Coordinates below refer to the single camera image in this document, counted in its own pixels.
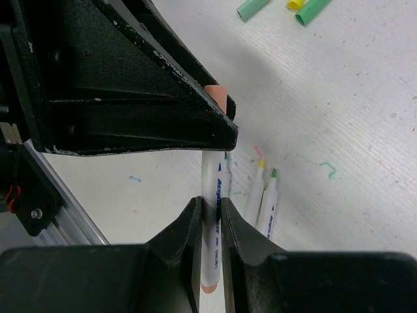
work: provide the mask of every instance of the green scribble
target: green scribble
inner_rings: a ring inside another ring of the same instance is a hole
[[[236,195],[237,195],[237,194],[242,194],[242,192],[241,192],[241,191],[234,191],[233,189],[231,189],[231,190],[230,190],[230,193],[231,193],[231,194],[236,194]]]
[[[331,180],[333,180],[335,177],[334,177],[334,174],[336,174],[336,172],[337,172],[337,169],[333,166],[333,165],[331,165],[328,161],[325,161],[325,162],[323,162],[323,163],[316,163],[316,162],[313,162],[313,161],[311,161],[308,157],[306,157],[306,156],[304,156],[304,155],[301,155],[300,153],[297,153],[297,155],[300,157],[300,158],[303,158],[304,160],[306,160],[307,162],[309,162],[309,163],[311,163],[311,164],[313,164],[313,165],[317,165],[317,166],[323,166],[323,165],[325,165],[325,166],[328,166],[332,171],[328,174],[328,178],[329,179],[331,179]]]

